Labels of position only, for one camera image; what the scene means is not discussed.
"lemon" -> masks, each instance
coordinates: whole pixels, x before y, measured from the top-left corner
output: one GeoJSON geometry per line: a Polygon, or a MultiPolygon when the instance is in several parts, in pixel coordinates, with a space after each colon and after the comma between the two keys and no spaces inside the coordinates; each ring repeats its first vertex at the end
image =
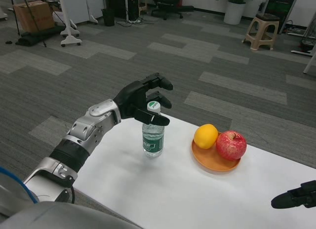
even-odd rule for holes
{"type": "Polygon", "coordinates": [[[205,124],[196,130],[194,142],[201,149],[209,149],[216,142],[218,131],[212,124],[205,124]]]}

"gray carpet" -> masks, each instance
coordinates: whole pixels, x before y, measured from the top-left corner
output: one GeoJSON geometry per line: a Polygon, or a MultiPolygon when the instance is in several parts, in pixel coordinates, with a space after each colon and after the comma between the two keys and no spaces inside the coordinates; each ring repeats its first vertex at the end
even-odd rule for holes
{"type": "MultiPolygon", "coordinates": [[[[1,0],[5,9],[8,0],[1,0]]],[[[82,46],[61,36],[33,47],[18,39],[13,15],[0,21],[0,165],[24,178],[85,110],[130,82],[160,72],[174,84],[164,113],[242,133],[248,143],[316,167],[316,67],[293,55],[299,38],[279,35],[274,51],[241,43],[250,21],[184,13],[124,28],[79,26],[82,46]]],[[[78,204],[108,212],[78,194],[78,204]]]]}

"beige stool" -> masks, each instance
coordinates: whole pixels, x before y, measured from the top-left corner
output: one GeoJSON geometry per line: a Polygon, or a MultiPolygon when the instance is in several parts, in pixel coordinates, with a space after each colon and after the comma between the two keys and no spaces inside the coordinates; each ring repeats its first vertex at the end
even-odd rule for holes
{"type": "Polygon", "coordinates": [[[245,39],[241,42],[244,43],[246,40],[250,41],[250,49],[252,50],[258,50],[259,46],[261,45],[270,45],[270,50],[273,50],[273,44],[277,38],[279,20],[280,19],[278,17],[272,14],[257,14],[248,28],[245,39]],[[255,22],[259,24],[259,29],[257,33],[251,33],[250,31],[255,22]],[[273,25],[275,27],[275,32],[272,37],[267,34],[267,30],[270,25],[273,25]]]}
{"type": "Polygon", "coordinates": [[[141,11],[147,11],[147,0],[145,0],[145,6],[140,6],[140,0],[138,0],[138,16],[140,16],[141,11]]]}

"red apple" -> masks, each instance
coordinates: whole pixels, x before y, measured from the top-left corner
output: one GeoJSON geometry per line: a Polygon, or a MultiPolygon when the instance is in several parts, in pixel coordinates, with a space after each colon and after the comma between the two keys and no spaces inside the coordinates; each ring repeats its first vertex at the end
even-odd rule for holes
{"type": "Polygon", "coordinates": [[[223,158],[234,161],[241,158],[246,152],[247,142],[236,131],[229,130],[218,136],[216,150],[223,158]]]}

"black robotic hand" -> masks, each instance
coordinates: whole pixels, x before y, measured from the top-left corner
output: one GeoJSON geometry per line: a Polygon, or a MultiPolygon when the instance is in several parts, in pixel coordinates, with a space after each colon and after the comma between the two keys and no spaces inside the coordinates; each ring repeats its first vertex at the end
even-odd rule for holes
{"type": "Polygon", "coordinates": [[[168,109],[172,107],[171,102],[158,91],[146,97],[146,92],[156,87],[166,90],[173,89],[171,82],[159,73],[152,74],[144,80],[132,82],[123,88],[113,99],[119,108],[121,118],[135,118],[145,124],[169,125],[168,118],[147,110],[147,103],[150,101],[158,101],[168,109]]]}

